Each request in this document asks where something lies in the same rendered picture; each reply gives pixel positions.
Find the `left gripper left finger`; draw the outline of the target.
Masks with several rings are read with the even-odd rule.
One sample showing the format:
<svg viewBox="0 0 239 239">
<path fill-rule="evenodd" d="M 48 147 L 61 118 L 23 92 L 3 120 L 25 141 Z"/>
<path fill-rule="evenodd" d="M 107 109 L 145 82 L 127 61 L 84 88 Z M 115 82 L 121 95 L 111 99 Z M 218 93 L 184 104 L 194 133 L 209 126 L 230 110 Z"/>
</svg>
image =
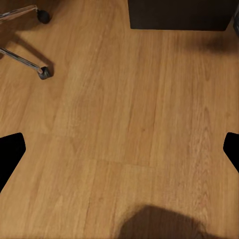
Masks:
<svg viewBox="0 0 239 239">
<path fill-rule="evenodd" d="M 21 132 L 0 138 L 0 192 L 26 152 Z"/>
</svg>

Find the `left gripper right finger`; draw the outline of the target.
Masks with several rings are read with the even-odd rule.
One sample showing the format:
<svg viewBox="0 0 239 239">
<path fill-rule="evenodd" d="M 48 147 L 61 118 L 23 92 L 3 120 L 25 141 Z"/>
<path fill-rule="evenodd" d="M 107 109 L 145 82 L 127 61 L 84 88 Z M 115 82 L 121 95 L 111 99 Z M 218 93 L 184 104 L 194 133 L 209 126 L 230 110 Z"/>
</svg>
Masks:
<svg viewBox="0 0 239 239">
<path fill-rule="evenodd" d="M 239 173 L 239 134 L 228 132 L 223 150 Z"/>
</svg>

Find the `swivel chair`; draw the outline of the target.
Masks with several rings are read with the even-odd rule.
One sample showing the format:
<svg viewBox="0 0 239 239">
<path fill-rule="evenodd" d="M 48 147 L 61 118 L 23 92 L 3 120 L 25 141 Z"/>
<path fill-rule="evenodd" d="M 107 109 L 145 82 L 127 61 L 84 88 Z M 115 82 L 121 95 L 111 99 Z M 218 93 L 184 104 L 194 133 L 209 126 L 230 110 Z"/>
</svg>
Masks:
<svg viewBox="0 0 239 239">
<path fill-rule="evenodd" d="M 22 8 L 18 8 L 9 12 L 5 12 L 0 14 L 0 24 L 5 23 L 7 21 L 10 21 L 14 18 L 17 18 L 18 16 L 21 16 L 23 14 L 26 14 L 28 12 L 31 12 L 35 10 L 38 13 L 38 20 L 44 24 L 47 23 L 47 20 L 49 18 L 49 13 L 44 10 L 39 10 L 36 4 L 28 5 Z M 39 67 L 38 65 L 33 64 L 32 62 L 29 62 L 28 60 L 8 51 L 7 49 L 0 46 L 0 52 L 7 55 L 10 58 L 15 59 L 16 61 L 23 63 L 24 65 L 34 69 L 37 71 L 39 77 L 44 80 L 47 77 L 51 77 L 51 72 L 48 67 Z"/>
</svg>

